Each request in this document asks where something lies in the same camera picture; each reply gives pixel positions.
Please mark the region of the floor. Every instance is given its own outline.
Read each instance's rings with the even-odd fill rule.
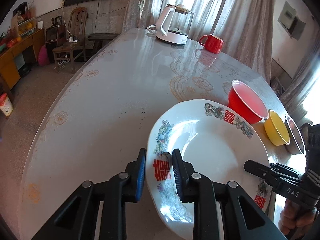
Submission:
[[[76,71],[83,64],[75,62]],[[12,89],[15,100],[10,117],[0,113],[0,214],[17,238],[17,205],[29,148],[45,114],[72,76],[70,63],[59,74],[53,64],[35,65]]]

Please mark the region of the red chinese character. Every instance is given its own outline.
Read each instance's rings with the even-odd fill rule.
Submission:
[[[264,208],[264,204],[266,202],[266,199],[264,197],[261,197],[259,195],[256,195],[255,199],[254,199],[255,203],[258,205],[258,207],[260,207],[261,209]]]
[[[157,181],[171,179],[169,162],[155,160],[153,166],[155,168],[155,177]]]
[[[235,114],[230,112],[229,110],[226,110],[224,114],[224,120],[228,123],[233,124],[233,120],[235,119]]]

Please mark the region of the gray curtain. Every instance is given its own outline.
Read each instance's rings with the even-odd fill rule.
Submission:
[[[275,0],[129,0],[123,31],[154,24],[168,3],[181,3],[194,11],[188,38],[199,40],[209,33],[221,37],[223,52],[270,83]]]
[[[307,122],[304,116],[307,114],[303,107],[306,99],[320,75],[320,30],[317,29],[314,35],[314,42],[308,52],[301,60],[301,63],[292,79],[291,85],[281,95],[280,100],[288,113],[296,121],[297,125]]]

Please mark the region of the pink bag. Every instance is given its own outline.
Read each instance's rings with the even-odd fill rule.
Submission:
[[[50,61],[48,58],[48,53],[47,53],[47,49],[45,47],[45,45],[43,45],[39,51],[39,55],[38,55],[38,63],[41,67],[49,65]]]

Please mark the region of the trash can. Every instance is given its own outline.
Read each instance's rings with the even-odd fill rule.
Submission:
[[[5,116],[9,116],[13,110],[12,103],[7,93],[3,93],[0,96],[0,109],[5,114]]]

